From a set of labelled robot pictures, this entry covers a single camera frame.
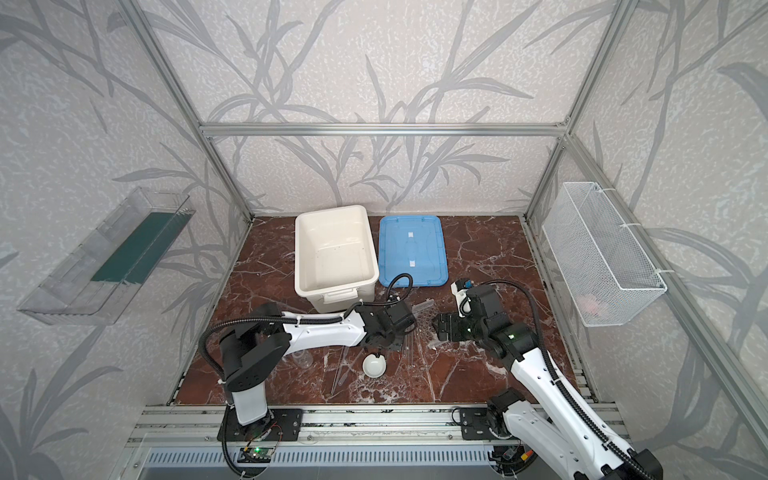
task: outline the brown marble surface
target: brown marble surface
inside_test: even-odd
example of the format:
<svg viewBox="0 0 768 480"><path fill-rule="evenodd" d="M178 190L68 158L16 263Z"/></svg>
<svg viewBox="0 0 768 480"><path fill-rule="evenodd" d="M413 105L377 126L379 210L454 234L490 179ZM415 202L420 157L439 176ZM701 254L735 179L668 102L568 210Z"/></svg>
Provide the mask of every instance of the brown marble surface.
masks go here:
<svg viewBox="0 0 768 480"><path fill-rule="evenodd" d="M377 249L380 219L370 217ZM449 282L466 276L475 282L500 278L526 285L538 302L547 347L574 383L574 374L520 220L517 217L441 217L440 220L448 255ZM313 311L312 305L293 289L294 222L293 217L255 219L212 323L247 315L266 302L277 302L282 310ZM533 319L525 296L511 286L498 285L497 288L512 320L526 322L532 328ZM377 284L378 299L384 297L384 290ZM422 304L430 299L434 304ZM386 353L387 368L383 376L370 379L362 373L366 356L362 348L312 349L313 363L306 369L290 357L283 358L266 381L267 401L272 404L485 402L509 386L525 391L498 360L474 343L437 340L430 323L432 317L438 312L456 309L449 284L415 288L408 302L415 308L417 328L406 337L402 352ZM209 345L218 358L215 342ZM176 402L223 403L216 374L198 355L184 377Z"/></svg>

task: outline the white wire mesh basket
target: white wire mesh basket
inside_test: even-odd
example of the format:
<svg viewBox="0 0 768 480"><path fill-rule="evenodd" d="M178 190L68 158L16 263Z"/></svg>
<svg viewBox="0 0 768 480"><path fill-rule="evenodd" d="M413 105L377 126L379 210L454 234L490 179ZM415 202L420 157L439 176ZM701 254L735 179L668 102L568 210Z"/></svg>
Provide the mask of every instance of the white wire mesh basket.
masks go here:
<svg viewBox="0 0 768 480"><path fill-rule="evenodd" d="M667 291L595 182L563 183L543 228L585 326L624 325Z"/></svg>

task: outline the blue plastic lid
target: blue plastic lid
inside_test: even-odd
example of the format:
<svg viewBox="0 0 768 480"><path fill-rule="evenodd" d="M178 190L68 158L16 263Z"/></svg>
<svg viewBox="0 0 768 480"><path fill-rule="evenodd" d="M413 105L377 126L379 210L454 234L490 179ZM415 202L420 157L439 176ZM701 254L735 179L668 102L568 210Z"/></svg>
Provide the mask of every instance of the blue plastic lid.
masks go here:
<svg viewBox="0 0 768 480"><path fill-rule="evenodd" d="M414 286L441 286L448 281L448 260L440 219L434 215L396 215L379 225L379 282L389 286L410 273ZM408 279L396 286L407 286Z"/></svg>

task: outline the teal mat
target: teal mat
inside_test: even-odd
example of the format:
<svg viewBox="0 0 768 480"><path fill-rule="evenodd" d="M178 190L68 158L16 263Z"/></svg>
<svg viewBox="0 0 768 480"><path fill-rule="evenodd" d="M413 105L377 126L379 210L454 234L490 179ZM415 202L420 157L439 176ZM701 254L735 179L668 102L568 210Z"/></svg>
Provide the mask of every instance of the teal mat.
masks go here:
<svg viewBox="0 0 768 480"><path fill-rule="evenodd" d="M152 212L91 277L92 282L144 283L192 214Z"/></svg>

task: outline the leaf pattern wallpaper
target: leaf pattern wallpaper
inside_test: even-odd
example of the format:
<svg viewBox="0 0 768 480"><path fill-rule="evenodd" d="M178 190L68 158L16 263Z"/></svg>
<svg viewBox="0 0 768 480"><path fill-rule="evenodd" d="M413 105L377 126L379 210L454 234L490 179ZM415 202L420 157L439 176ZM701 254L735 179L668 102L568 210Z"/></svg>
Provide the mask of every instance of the leaf pattern wallpaper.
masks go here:
<svg viewBox="0 0 768 480"><path fill-rule="evenodd" d="M768 392L768 2L660 5L633 13L577 135ZM557 183L580 180L566 157L533 218L541 244ZM601 398L620 405L632 439L661 452L672 478L768 478L663 300L626 326L585 329L553 281Z"/></svg>
<svg viewBox="0 0 768 480"><path fill-rule="evenodd" d="M170 398L247 231L139 44L111 27L117 10L0 5L3 478L109 475L144 406ZM117 323L17 312L137 186L189 194L197 212Z"/></svg>
<svg viewBox="0 0 768 480"><path fill-rule="evenodd" d="M614 7L590 0L141 4L203 121L334 123L563 121ZM554 139L216 143L255 212L363 204L374 213L519 213L528 204L520 192L535 189Z"/></svg>

